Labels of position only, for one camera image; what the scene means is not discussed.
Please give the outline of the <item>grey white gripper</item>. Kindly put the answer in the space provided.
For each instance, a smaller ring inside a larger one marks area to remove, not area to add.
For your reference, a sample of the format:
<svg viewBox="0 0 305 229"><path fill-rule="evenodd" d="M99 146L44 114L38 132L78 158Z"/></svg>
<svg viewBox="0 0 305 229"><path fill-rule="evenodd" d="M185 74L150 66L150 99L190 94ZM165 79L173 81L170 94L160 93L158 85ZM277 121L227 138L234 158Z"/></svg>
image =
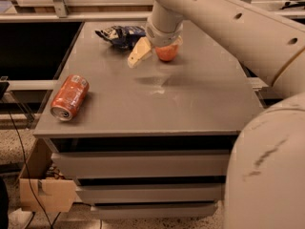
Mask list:
<svg viewBox="0 0 305 229"><path fill-rule="evenodd" d="M183 44L183 39L179 36L182 30L183 25L180 24L174 32L163 32L148 22L145 29L147 37L141 37L135 44L128 57L128 66L133 69L146 58L150 57L153 50L152 45L162 48L176 41L176 45L180 47Z"/></svg>

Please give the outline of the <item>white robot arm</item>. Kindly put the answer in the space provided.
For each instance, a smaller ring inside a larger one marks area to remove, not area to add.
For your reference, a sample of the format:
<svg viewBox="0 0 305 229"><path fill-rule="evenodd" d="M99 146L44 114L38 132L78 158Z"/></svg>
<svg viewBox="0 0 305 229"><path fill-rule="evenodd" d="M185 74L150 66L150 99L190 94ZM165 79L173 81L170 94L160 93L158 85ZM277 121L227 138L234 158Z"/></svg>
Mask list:
<svg viewBox="0 0 305 229"><path fill-rule="evenodd" d="M154 0L131 67L172 44L191 20L282 101L254 118L232 150L225 229L305 229L305 30L240 0Z"/></svg>

